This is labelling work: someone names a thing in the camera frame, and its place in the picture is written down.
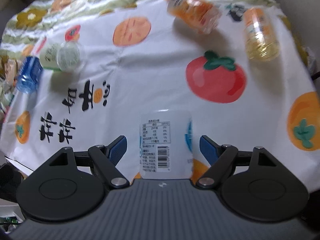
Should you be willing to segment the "white persimmon-print cloth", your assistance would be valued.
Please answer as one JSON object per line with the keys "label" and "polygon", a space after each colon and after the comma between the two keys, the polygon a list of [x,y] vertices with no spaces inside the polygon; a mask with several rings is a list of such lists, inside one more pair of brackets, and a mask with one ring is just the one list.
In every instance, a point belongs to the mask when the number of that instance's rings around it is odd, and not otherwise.
{"label": "white persimmon-print cloth", "polygon": [[319,101],[279,10],[267,9],[280,45],[269,62],[246,55],[243,22],[223,14],[218,28],[201,35],[167,13],[164,0],[135,9],[73,20],[42,35],[44,51],[74,37],[82,55],[76,73],[44,70],[38,90],[16,93],[1,133],[1,151],[37,169],[63,146],[86,150],[127,138],[118,167],[139,172],[142,116],[188,111],[193,120],[195,173],[207,162],[199,139],[211,137],[241,150],[260,145],[310,191],[319,188]]}

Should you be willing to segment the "yellow orange-label plastic cup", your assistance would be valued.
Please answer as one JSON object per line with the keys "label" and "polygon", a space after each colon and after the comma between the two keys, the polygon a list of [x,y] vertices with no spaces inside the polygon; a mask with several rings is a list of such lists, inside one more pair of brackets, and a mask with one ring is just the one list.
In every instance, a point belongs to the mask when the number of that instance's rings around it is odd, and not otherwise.
{"label": "yellow orange-label plastic cup", "polygon": [[271,20],[264,9],[252,7],[243,14],[246,53],[250,60],[271,61],[280,53]]}

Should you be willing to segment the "orange jelly plastic cup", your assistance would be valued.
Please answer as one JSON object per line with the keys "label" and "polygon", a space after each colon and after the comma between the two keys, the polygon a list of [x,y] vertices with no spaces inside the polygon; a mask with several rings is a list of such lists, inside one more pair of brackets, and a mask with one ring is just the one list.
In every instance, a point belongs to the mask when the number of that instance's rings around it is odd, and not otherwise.
{"label": "orange jelly plastic cup", "polygon": [[203,34],[217,28],[221,17],[219,9],[204,0],[168,0],[167,11]]}

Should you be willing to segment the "white blue-label plastic cup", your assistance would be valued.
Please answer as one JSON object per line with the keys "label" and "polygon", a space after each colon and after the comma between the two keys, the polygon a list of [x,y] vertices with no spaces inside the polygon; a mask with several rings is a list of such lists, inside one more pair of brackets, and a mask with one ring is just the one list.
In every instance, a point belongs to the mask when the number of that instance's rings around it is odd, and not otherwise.
{"label": "white blue-label plastic cup", "polygon": [[191,113],[161,109],[141,116],[139,173],[142,179],[189,179],[193,174]]}

